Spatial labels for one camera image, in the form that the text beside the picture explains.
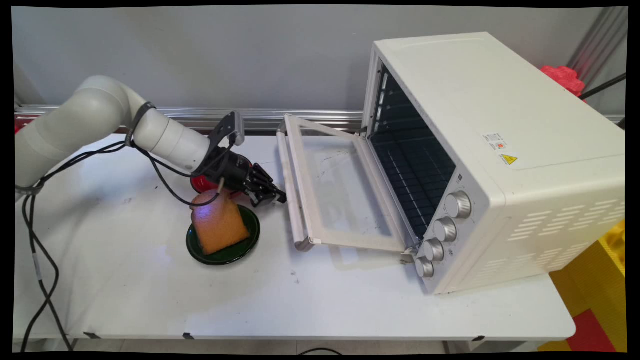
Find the gray wall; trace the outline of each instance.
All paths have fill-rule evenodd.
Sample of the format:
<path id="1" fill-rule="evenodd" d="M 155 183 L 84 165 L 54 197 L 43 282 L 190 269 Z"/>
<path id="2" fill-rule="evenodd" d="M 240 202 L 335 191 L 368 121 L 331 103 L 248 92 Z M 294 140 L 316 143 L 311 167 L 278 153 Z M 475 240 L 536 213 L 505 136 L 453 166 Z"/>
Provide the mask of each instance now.
<path id="1" fill-rule="evenodd" d="M 61 104 L 103 74 L 158 106 L 361 110 L 374 40 L 488 31 L 537 67 L 566 65 L 599 11 L 14 7 L 14 88 L 23 103 Z"/>

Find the oven knob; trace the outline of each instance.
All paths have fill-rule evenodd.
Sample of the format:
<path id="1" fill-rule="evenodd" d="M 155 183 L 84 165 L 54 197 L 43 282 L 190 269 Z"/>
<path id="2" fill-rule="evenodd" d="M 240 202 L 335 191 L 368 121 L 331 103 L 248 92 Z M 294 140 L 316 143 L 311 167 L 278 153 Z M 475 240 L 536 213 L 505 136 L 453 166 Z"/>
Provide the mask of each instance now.
<path id="1" fill-rule="evenodd" d="M 424 244 L 424 255 L 429 261 L 442 261 L 444 259 L 444 249 L 438 239 L 429 239 Z"/>
<path id="2" fill-rule="evenodd" d="M 439 218 L 433 224 L 433 232 L 441 242 L 453 241 L 457 236 L 456 224 L 453 223 L 450 217 Z"/>
<path id="3" fill-rule="evenodd" d="M 433 277 L 433 264 L 424 257 L 415 260 L 415 269 L 420 277 Z"/>
<path id="4" fill-rule="evenodd" d="M 454 192 L 447 195 L 444 206 L 454 218 L 468 218 L 471 215 L 471 200 L 464 192 Z"/>

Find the robotic arm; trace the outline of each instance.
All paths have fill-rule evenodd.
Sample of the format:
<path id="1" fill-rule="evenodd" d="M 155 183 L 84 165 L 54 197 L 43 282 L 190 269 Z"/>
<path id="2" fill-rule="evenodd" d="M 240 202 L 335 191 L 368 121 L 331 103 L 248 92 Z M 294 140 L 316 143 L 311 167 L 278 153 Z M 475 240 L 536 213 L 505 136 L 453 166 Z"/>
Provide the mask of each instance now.
<path id="1" fill-rule="evenodd" d="M 136 145 L 151 154 L 191 172 L 198 173 L 225 149 L 220 141 L 241 145 L 244 131 L 236 113 L 227 115 L 206 137 L 169 119 L 155 108 L 149 109 L 137 126 L 133 120 L 146 103 L 128 86 L 106 76 L 92 76 L 57 110 L 38 117 L 15 135 L 15 184 L 35 185 L 56 164 L 81 147 L 113 134 L 121 125 L 134 128 Z M 251 197 L 254 207 L 266 200 L 285 203 L 286 194 L 258 164 L 228 151 L 205 172 L 217 183 L 225 178 L 225 188 Z M 16 192 L 17 202 L 22 194 Z"/>

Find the white table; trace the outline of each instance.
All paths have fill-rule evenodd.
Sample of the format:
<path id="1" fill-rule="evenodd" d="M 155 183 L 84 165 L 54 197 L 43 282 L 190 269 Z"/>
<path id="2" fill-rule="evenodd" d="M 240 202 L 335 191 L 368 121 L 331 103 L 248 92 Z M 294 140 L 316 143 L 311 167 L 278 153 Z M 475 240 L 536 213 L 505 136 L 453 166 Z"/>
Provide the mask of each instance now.
<path id="1" fill-rule="evenodd" d="M 94 150 L 123 139 L 111 135 Z M 284 188 L 274 136 L 248 136 L 234 151 Z M 188 179 L 163 171 L 191 200 Z M 15 206 L 13 337 L 43 302 Z M 189 208 L 134 149 L 94 156 L 50 180 L 36 201 L 35 231 L 61 270 L 53 296 L 73 338 L 316 340 L 562 340 L 575 332 L 547 275 L 449 295 L 428 295 L 399 254 L 293 247 L 286 206 L 255 210 L 260 240 L 244 259 L 205 266 L 187 252 Z M 40 264 L 50 286 L 53 270 Z M 57 338 L 51 312 L 32 338 Z"/>

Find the black cable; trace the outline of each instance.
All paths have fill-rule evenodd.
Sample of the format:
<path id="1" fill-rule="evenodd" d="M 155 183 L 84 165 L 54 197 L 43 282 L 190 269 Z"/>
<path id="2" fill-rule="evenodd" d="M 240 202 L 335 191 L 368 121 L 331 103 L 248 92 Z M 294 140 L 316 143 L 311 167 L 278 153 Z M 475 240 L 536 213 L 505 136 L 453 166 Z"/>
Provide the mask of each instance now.
<path id="1" fill-rule="evenodd" d="M 335 351 L 335 350 L 332 350 L 332 349 L 330 349 L 330 348 L 326 348 L 326 347 L 317 347 L 317 348 L 313 348 L 313 349 L 311 349 L 311 350 L 307 350 L 307 351 L 305 351 L 305 352 L 301 352 L 300 354 L 298 354 L 298 356 L 300 356 L 300 355 L 305 355 L 305 354 L 310 353 L 311 351 L 318 351 L 318 350 L 329 351 L 329 352 L 333 352 L 334 354 L 337 354 L 337 355 L 342 355 L 342 354 L 340 354 L 339 352 L 337 352 L 337 351 Z"/>
<path id="2" fill-rule="evenodd" d="M 200 203 L 200 204 L 195 204 L 193 202 L 188 202 L 187 200 L 184 200 L 183 198 L 179 197 L 178 194 L 173 192 L 173 189 L 171 189 L 171 186 L 169 186 L 169 184 L 166 183 L 166 180 L 164 180 L 164 177 L 160 173 L 160 169 L 158 169 L 158 166 L 156 165 L 156 162 L 155 161 L 151 161 L 151 165 L 153 165 L 154 170 L 156 171 L 156 174 L 160 178 L 160 181 L 162 181 L 162 183 L 164 184 L 164 187 L 167 190 L 169 190 L 169 192 L 171 193 L 171 195 L 173 195 L 173 197 L 178 199 L 183 204 L 199 208 L 200 206 L 206 206 L 206 205 L 209 205 L 210 203 L 214 202 L 218 198 L 218 196 L 220 195 L 220 193 L 218 192 L 215 195 L 213 195 L 213 197 L 211 199 L 209 199 L 208 201 L 205 201 L 203 203 Z"/>
<path id="3" fill-rule="evenodd" d="M 584 100 L 584 99 L 586 99 L 586 98 L 588 98 L 588 97 L 590 97 L 592 95 L 597 94 L 598 92 L 601 92 L 602 90 L 605 90 L 606 88 L 609 88 L 610 86 L 613 86 L 613 85 L 619 83 L 620 81 L 623 81 L 626 78 L 627 78 L 627 73 L 624 73 L 624 74 L 622 74 L 622 75 L 620 75 L 620 76 L 618 76 L 618 77 L 616 77 L 614 79 L 611 79 L 611 80 L 607 81 L 606 83 L 604 83 L 604 84 L 602 84 L 600 86 L 594 87 L 593 89 L 587 91 L 586 93 L 578 96 L 578 98 L 580 100 Z"/>
<path id="4" fill-rule="evenodd" d="M 198 177 L 201 175 L 204 175 L 205 172 L 207 172 L 207 170 L 209 170 L 211 167 L 213 167 L 213 165 L 217 164 L 223 157 L 224 155 L 226 155 L 231 148 L 234 146 L 234 144 L 230 144 L 223 152 L 222 154 L 220 154 L 217 158 L 213 159 L 212 162 L 210 162 L 205 168 L 203 168 L 201 171 L 197 172 L 197 173 L 193 173 L 193 174 L 187 174 L 178 170 L 175 170 L 174 168 L 172 168 L 171 166 L 163 163 L 162 161 L 159 161 L 158 159 L 154 158 L 153 156 L 151 156 L 151 154 L 149 154 L 148 151 L 146 151 L 145 149 L 142 149 L 141 147 L 136 145 L 135 141 L 132 141 L 131 144 L 133 145 L 134 148 L 136 148 L 138 151 L 140 151 L 140 153 L 146 157 L 148 157 L 151 161 L 153 161 L 154 163 L 160 164 L 163 167 L 167 168 L 168 170 L 171 170 L 172 172 L 180 175 L 180 176 L 184 176 L 184 177 Z"/>
<path id="5" fill-rule="evenodd" d="M 124 142 L 117 142 L 117 143 L 112 143 L 111 145 L 105 146 L 99 150 L 96 151 L 88 151 L 88 152 L 84 152 L 78 156 L 76 156 L 75 158 L 72 158 L 71 160 L 67 161 L 66 163 L 64 163 L 60 168 L 58 168 L 57 170 L 55 170 L 54 172 L 43 176 L 43 178 L 41 178 L 39 180 L 39 182 L 34 186 L 34 187 L 42 187 L 50 178 L 52 178 L 54 175 L 59 174 L 60 172 L 70 168 L 71 166 L 79 163 L 80 161 L 86 160 L 90 157 L 92 157 L 93 155 L 96 154 L 108 154 L 111 152 L 116 152 L 116 151 L 120 151 L 125 147 Z M 30 205 L 30 216 L 27 216 L 27 212 L 26 212 L 26 206 L 27 206 L 27 201 L 31 199 L 31 205 Z M 60 322 L 60 318 L 58 316 L 58 312 L 56 311 L 56 308 L 53 306 L 53 303 L 51 302 L 51 297 L 53 296 L 53 291 L 56 289 L 57 285 L 58 285 L 58 280 L 60 278 L 60 270 L 56 264 L 56 262 L 53 260 L 53 258 L 51 257 L 51 255 L 49 255 L 49 252 L 47 252 L 47 249 L 44 247 L 44 245 L 42 245 L 42 242 L 40 242 L 40 239 L 38 239 L 38 236 L 35 234 L 34 230 L 33 230 L 33 214 L 35 212 L 35 195 L 30 195 L 25 197 L 24 202 L 22 203 L 22 217 L 24 218 L 24 222 L 27 225 L 27 228 L 29 230 L 29 244 L 31 245 L 31 252 L 33 253 L 33 261 L 34 261 L 34 266 L 36 268 L 36 274 L 38 275 L 38 284 L 40 285 L 40 289 L 42 290 L 42 293 L 45 295 L 45 301 L 42 304 L 42 306 L 40 306 L 40 309 L 38 309 L 38 311 L 36 312 L 36 314 L 32 317 L 31 321 L 29 322 L 29 325 L 27 326 L 27 330 L 24 334 L 24 338 L 22 340 L 22 346 L 20 348 L 20 352 L 24 352 L 26 350 L 27 347 L 27 342 L 29 341 L 29 335 L 31 334 L 31 330 L 33 329 L 33 326 L 35 324 L 35 322 L 38 320 L 38 318 L 40 317 L 40 315 L 42 314 L 42 312 L 44 311 L 44 309 L 49 306 L 49 308 L 51 309 L 51 312 L 53 313 L 53 317 L 56 321 L 56 325 L 58 326 L 58 330 L 60 331 L 60 335 L 62 336 L 67 348 L 69 351 L 73 351 L 73 347 L 72 345 L 69 343 L 69 340 L 67 339 L 67 335 L 65 334 L 64 328 L 62 327 L 62 323 Z M 54 277 L 54 282 L 53 285 L 51 286 L 51 291 L 47 292 L 46 287 L 44 286 L 44 282 L 42 281 L 42 276 L 40 273 L 40 265 L 38 264 L 38 260 L 36 257 L 36 250 L 35 250 L 35 246 L 34 246 L 34 241 L 35 243 L 37 243 L 38 247 L 40 247 L 40 250 L 42 250 L 42 253 L 45 255 L 45 257 L 47 258 L 47 260 L 49 260 L 51 266 L 54 269 L 54 273 L 55 273 L 55 277 Z"/>
<path id="6" fill-rule="evenodd" d="M 184 177 L 198 177 L 202 174 L 204 174 L 207 170 L 209 170 L 211 167 L 213 167 L 215 164 L 217 164 L 217 162 L 219 162 L 221 159 L 223 159 L 228 152 L 231 150 L 231 148 L 233 147 L 233 143 L 231 143 L 229 145 L 229 147 L 227 147 L 222 154 L 220 154 L 216 159 L 214 159 L 210 164 L 208 164 L 204 169 L 202 169 L 199 173 L 197 174 L 185 174 L 183 172 L 179 172 L 175 169 L 173 169 L 172 167 L 169 167 L 168 165 L 164 164 L 162 161 L 159 161 L 155 158 L 153 158 L 147 151 L 139 148 L 137 145 L 135 145 L 135 143 L 133 143 L 133 146 L 140 151 L 143 155 L 145 155 L 150 161 L 151 161 L 151 165 L 154 167 L 154 170 L 156 171 L 156 174 L 158 175 L 158 177 L 160 178 L 160 180 L 162 181 L 162 183 L 164 184 L 164 186 L 166 187 L 167 190 L 169 190 L 169 192 L 176 198 L 178 199 L 180 202 L 182 202 L 183 204 L 189 205 L 189 206 L 194 206 L 194 207 L 200 207 L 200 206 L 206 206 L 211 204 L 212 202 L 214 202 L 218 196 L 220 195 L 220 193 L 216 193 L 216 195 L 214 195 L 214 197 L 210 200 L 208 200 L 207 202 L 203 202 L 201 204 L 194 204 L 192 202 L 188 202 L 186 200 L 183 200 L 182 198 L 180 198 L 174 191 L 173 189 L 171 189 L 171 187 L 169 186 L 169 184 L 166 182 L 166 180 L 164 180 L 164 177 L 162 176 L 162 174 L 160 173 L 160 170 L 157 167 L 157 163 L 164 166 L 165 168 L 171 170 L 172 172 L 175 172 L 178 175 L 184 176 Z M 116 143 L 112 143 L 111 145 L 105 146 L 101 149 L 98 149 L 96 151 L 88 151 L 88 152 L 84 152 L 78 156 L 76 156 L 75 158 L 72 158 L 71 160 L 68 160 L 66 163 L 64 163 L 60 168 L 56 169 L 54 172 L 51 172 L 50 174 L 47 174 L 46 176 L 43 176 L 39 182 L 34 185 L 34 188 L 38 188 L 38 187 L 42 187 L 44 186 L 44 184 L 50 180 L 53 176 L 55 176 L 56 174 L 59 174 L 60 172 L 74 166 L 75 164 L 79 163 L 80 161 L 84 161 L 96 154 L 109 154 L 112 152 L 116 152 L 116 151 L 120 151 L 122 149 L 124 149 L 126 147 L 126 144 L 124 141 L 122 142 L 116 142 Z M 27 201 L 31 199 L 31 206 L 30 206 L 30 216 L 27 216 L 27 212 L 26 212 L 26 206 L 27 206 Z M 53 313 L 53 317 L 55 318 L 56 321 L 56 325 L 58 326 L 58 330 L 60 331 L 60 335 L 62 336 L 67 348 L 69 351 L 73 351 L 73 347 L 72 345 L 69 343 L 69 340 L 67 339 L 67 335 L 65 334 L 64 328 L 62 327 L 62 324 L 60 322 L 60 318 L 58 317 L 58 312 L 56 311 L 55 307 L 53 306 L 53 303 L 51 302 L 51 297 L 53 296 L 53 291 L 56 289 L 57 285 L 58 285 L 58 280 L 60 278 L 60 270 L 56 264 L 56 262 L 53 260 L 53 258 L 49 255 L 49 252 L 47 252 L 47 250 L 45 249 L 45 247 L 42 245 L 42 243 L 40 242 L 40 239 L 38 239 L 38 236 L 35 234 L 34 230 L 33 230 L 33 214 L 35 212 L 35 195 L 28 195 L 27 197 L 25 197 L 24 202 L 22 203 L 22 217 L 24 218 L 24 222 L 27 225 L 27 228 L 29 230 L 29 244 L 31 245 L 31 252 L 33 254 L 33 260 L 34 260 L 34 266 L 36 268 L 36 274 L 38 276 L 38 284 L 40 285 L 40 289 L 42 290 L 42 293 L 45 295 L 45 301 L 42 304 L 42 306 L 40 306 L 40 309 L 38 309 L 38 311 L 36 312 L 36 314 L 32 317 L 31 321 L 29 322 L 29 325 L 27 326 L 27 330 L 24 334 L 24 338 L 22 340 L 22 346 L 20 348 L 20 352 L 25 352 L 26 350 L 26 346 L 27 346 L 27 342 L 29 341 L 29 335 L 31 334 L 31 330 L 35 324 L 35 322 L 38 320 L 38 318 L 40 317 L 40 315 L 42 314 L 42 312 L 44 311 L 44 309 L 47 307 L 47 305 L 49 306 L 49 308 L 51 309 L 51 312 Z M 42 281 L 42 276 L 40 273 L 40 265 L 38 264 L 38 260 L 36 257 L 36 250 L 35 250 L 35 246 L 34 246 L 34 241 L 35 243 L 37 243 L 38 247 L 40 247 L 40 250 L 42 250 L 42 253 L 45 255 L 45 257 L 47 258 L 47 260 L 49 260 L 51 266 L 54 268 L 54 273 L 55 273 L 55 277 L 54 277 L 54 282 L 53 285 L 51 286 L 51 291 L 47 292 L 46 287 L 44 286 L 44 282 Z"/>
<path id="7" fill-rule="evenodd" d="M 30 212 L 29 212 L 29 215 L 30 215 L 29 217 L 31 219 L 29 219 L 27 217 L 27 213 L 26 213 L 26 204 L 27 204 L 27 201 L 29 199 L 31 199 L 31 206 L 30 206 Z M 49 255 L 49 252 L 47 252 L 47 249 L 45 249 L 45 247 L 40 242 L 40 239 L 38 239 L 38 236 L 36 236 L 36 234 L 33 231 L 34 207 L 35 207 L 35 196 L 27 196 L 24 199 L 24 202 L 22 203 L 22 217 L 24 218 L 24 222 L 27 224 L 27 228 L 29 229 L 29 243 L 31 245 L 31 253 L 33 255 L 33 261 L 34 261 L 34 266 L 36 268 L 36 274 L 38 275 L 38 284 L 40 285 L 40 290 L 42 290 L 42 293 L 45 295 L 45 301 L 42 304 L 42 306 L 40 306 L 40 309 L 38 309 L 38 312 L 31 319 L 31 321 L 29 322 L 29 325 L 27 326 L 27 330 L 25 332 L 24 339 L 22 340 L 22 346 L 20 348 L 20 352 L 24 352 L 26 350 L 27 342 L 29 340 L 29 335 L 31 334 L 31 330 L 32 330 L 36 320 L 38 320 L 38 317 L 40 317 L 40 314 L 42 314 L 42 312 L 47 307 L 47 305 L 49 305 L 49 307 L 51 309 L 51 312 L 53 313 L 53 317 L 54 317 L 54 319 L 56 321 L 56 325 L 58 326 L 58 331 L 62 335 L 62 338 L 63 338 L 63 340 L 65 342 L 65 345 L 67 346 L 67 349 L 69 351 L 73 351 L 73 346 L 71 345 L 71 343 L 67 339 L 67 335 L 65 334 L 65 330 L 62 327 L 62 323 L 60 322 L 60 318 L 58 317 L 58 312 L 56 311 L 56 308 L 53 306 L 53 303 L 51 302 L 51 297 L 53 296 L 53 291 L 55 291 L 55 289 L 56 289 L 56 287 L 58 285 L 58 280 L 60 278 L 60 270 L 58 269 L 58 266 L 56 265 L 56 262 L 53 260 L 51 255 Z M 40 273 L 40 265 L 38 264 L 38 260 L 36 258 L 36 249 L 35 249 L 35 246 L 33 245 L 34 240 L 37 242 L 38 247 L 40 247 L 40 249 L 42 250 L 42 252 L 45 255 L 45 257 L 47 258 L 47 260 L 49 260 L 49 262 L 53 266 L 53 270 L 54 270 L 54 273 L 55 273 L 55 278 L 53 280 L 53 285 L 51 286 L 51 291 L 50 292 L 47 292 L 47 288 L 44 286 L 44 282 L 42 280 L 42 275 Z"/>

